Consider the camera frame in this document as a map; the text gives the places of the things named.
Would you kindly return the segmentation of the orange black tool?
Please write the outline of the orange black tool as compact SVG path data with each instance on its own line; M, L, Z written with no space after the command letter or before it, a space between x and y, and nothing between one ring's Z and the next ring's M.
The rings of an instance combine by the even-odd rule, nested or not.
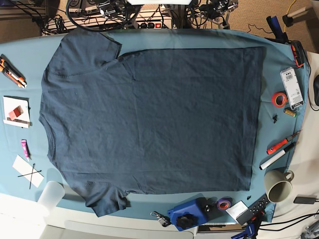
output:
M302 67L305 62L302 44L297 40L293 40L291 41L291 49L294 55L296 66Z

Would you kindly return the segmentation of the white sticky note pad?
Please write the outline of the white sticky note pad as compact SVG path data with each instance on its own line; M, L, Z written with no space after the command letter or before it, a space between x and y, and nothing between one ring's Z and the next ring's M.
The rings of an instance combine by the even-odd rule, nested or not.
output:
M239 201L230 208L226 210L227 214L237 222L237 218L242 215L248 207L242 202Z

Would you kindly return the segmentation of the clear plastic bit case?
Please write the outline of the clear plastic bit case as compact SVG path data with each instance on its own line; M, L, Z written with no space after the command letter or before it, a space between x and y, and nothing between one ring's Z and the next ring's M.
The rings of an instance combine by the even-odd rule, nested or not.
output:
M280 72L280 76L286 91L290 108L296 111L304 104L298 79L294 68L290 67Z

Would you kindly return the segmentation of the dark blue T-shirt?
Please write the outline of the dark blue T-shirt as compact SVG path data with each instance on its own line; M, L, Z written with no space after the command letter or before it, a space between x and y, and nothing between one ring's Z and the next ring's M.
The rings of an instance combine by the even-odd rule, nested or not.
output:
M120 54L63 37L42 78L48 158L99 217L127 195L248 191L264 47Z

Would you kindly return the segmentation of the small red wooden block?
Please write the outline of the small red wooden block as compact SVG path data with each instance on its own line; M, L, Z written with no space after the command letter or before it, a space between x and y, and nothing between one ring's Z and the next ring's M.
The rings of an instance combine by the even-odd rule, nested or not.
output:
M10 120L15 120L22 114L23 114L23 109L21 106L18 106L15 109L13 109L12 111L10 111L8 113L8 116L9 116Z

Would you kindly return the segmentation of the white notepad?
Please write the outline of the white notepad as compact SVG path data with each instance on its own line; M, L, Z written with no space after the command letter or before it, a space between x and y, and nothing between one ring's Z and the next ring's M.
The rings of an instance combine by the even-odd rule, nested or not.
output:
M16 107L21 106L23 109L23 114L20 115L15 120L10 120L8 113L15 109ZM30 116L29 116L29 107L27 100L16 99L12 97L3 97L3 107L4 107L4 119L3 123L22 127L22 128L29 128L30 126Z

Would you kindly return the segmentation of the power strip with red switch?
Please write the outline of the power strip with red switch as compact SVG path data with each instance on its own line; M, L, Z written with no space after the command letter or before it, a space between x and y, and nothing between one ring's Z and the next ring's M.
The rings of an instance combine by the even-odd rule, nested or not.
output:
M132 24L126 25L127 29L171 29L172 24L168 22L150 21L150 22L133 22Z

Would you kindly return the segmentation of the purple tape roll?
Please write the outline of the purple tape roll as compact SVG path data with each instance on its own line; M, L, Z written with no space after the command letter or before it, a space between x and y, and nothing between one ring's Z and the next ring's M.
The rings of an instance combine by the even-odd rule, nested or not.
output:
M220 211L226 211L227 209L229 209L232 205L232 198L231 197L223 197L220 198L217 203L217 209Z

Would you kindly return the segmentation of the translucent plastic cup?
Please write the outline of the translucent plastic cup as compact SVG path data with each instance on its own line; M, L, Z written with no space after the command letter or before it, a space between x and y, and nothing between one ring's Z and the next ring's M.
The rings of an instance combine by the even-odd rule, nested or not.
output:
M64 187L55 181L47 182L37 203L47 212L52 211L65 195Z

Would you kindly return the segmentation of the metal carabiner keyring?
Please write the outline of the metal carabiner keyring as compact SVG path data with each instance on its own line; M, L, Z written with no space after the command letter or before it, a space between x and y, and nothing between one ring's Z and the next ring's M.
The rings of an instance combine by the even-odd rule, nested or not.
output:
M167 216L164 216L156 211L151 212L150 215L156 217L157 221L161 224L162 227L171 225L170 218Z

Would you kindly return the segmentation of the white paper card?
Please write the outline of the white paper card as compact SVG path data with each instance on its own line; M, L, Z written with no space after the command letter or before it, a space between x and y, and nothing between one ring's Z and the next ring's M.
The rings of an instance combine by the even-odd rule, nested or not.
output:
M31 171L32 171L32 165L30 165L27 161L25 161L19 155L16 156L12 167L20 175L28 174L28 173L31 173ZM27 179L30 182L30 176L31 175L24 176L24 178ZM34 185L36 188L38 188L40 186L41 182L43 181L43 179L44 179L44 176L41 173L33 174L33 176L32 176L32 185Z

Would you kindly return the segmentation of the black knob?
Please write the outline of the black knob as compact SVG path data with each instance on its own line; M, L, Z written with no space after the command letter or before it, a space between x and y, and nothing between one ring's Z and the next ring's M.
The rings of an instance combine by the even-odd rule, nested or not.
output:
M182 229L187 229L193 226L193 216L183 215L176 219L176 225Z

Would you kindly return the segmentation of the light blue table cloth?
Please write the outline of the light blue table cloth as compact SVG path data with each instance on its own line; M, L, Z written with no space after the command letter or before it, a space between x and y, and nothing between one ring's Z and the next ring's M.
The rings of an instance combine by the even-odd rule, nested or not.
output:
M285 115L273 106L272 95L282 91L284 86L280 72L295 67L291 47L249 33L235 30L119 30L107 33L107 36L121 44L121 54L144 49L168 48L244 48L265 47L263 65L263 83L259 112L259 129L256 138L253 174L248 192L200 192L172 195L130 194L129 206L116 212L119 217L150 219L152 211L166 213L167 210L184 201L197 197L231 197L234 201L252 203L264 193L264 172L259 164L267 159L266 148L294 130L301 128L305 108L298 111L296 119ZM18 99L27 99L30 106L31 127L28 129L1 124L0 126L0 193L26 200L36 201L48 181L64 183L59 171L47 158L48 141L44 127L39 122L41 99L41 79L45 68L58 48L63 35L34 37L2 43L0 52L26 77L27 88L20 89L6 77L0 78L0 95ZM272 117L277 115L276 123ZM20 141L27 141L30 161L24 156ZM44 176L36 188L12 167L19 155L35 169L42 170Z

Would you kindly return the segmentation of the pink glue tube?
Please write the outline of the pink glue tube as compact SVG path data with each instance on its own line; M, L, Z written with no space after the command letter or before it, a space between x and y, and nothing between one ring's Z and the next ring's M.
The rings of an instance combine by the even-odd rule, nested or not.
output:
M29 149L28 149L28 145L27 145L27 141L25 139L22 139L20 141L23 152L24 152L24 156L26 157L27 161L30 161L30 153L29 153Z

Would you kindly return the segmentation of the blue plastic box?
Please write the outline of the blue plastic box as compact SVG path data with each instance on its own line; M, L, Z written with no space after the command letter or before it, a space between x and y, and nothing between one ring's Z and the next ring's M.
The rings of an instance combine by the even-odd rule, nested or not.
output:
M178 231L184 231L208 222L208 212L206 211L206 201L204 198L197 198L183 204L177 205L167 211L171 224L173 224ZM176 225L176 219L183 215L193 216L193 226L187 229L182 229Z

